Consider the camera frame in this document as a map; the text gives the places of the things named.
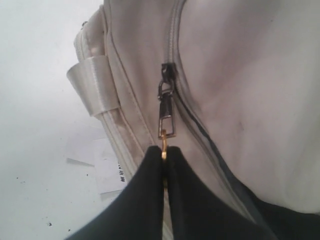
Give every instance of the zipper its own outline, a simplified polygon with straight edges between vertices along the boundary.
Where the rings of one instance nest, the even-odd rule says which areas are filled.
[[[166,137],[170,138],[176,135],[173,113],[174,102],[187,128],[198,141],[202,151],[217,171],[224,190],[229,193],[237,211],[247,219],[268,228],[259,211],[255,208],[250,197],[244,190],[243,185],[228,168],[217,146],[211,140],[209,134],[199,121],[199,118],[186,104],[188,101],[185,101],[187,98],[184,95],[181,83],[181,80],[186,81],[186,77],[183,72],[178,49],[180,19],[185,2],[186,0],[175,0],[172,9],[170,29],[165,46],[166,63],[162,64],[162,80],[159,83],[158,89],[158,99],[160,100],[158,137],[161,139],[163,131],[167,129],[163,124],[163,121],[167,119],[170,120],[169,127],[172,128],[172,131],[167,132]]]

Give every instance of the metal hook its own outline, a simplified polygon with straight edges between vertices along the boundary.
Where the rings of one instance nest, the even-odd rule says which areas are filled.
[[[161,138],[162,138],[162,154],[161,154],[161,157],[165,161],[167,159],[167,148],[168,148],[167,131],[165,129],[163,129],[161,131]]]

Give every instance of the white bag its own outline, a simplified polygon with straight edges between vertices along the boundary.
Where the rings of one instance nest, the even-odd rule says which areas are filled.
[[[105,0],[77,35],[67,75],[128,179],[161,144],[163,117],[167,133],[175,126],[168,143],[246,218],[261,221],[241,183],[317,213],[319,9],[318,0]],[[164,220],[171,239],[168,203]]]

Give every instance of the metal zipper slider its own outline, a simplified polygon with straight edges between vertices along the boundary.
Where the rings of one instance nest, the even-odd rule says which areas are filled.
[[[176,136],[176,126],[174,120],[173,93],[175,90],[174,64],[162,64],[162,80],[158,87],[158,99],[160,100],[158,138]]]

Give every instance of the white background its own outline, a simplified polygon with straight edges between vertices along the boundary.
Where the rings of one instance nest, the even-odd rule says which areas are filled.
[[[0,1],[0,240],[62,240],[116,196],[100,196],[94,168],[64,156],[74,129],[100,127],[66,72],[101,2]]]

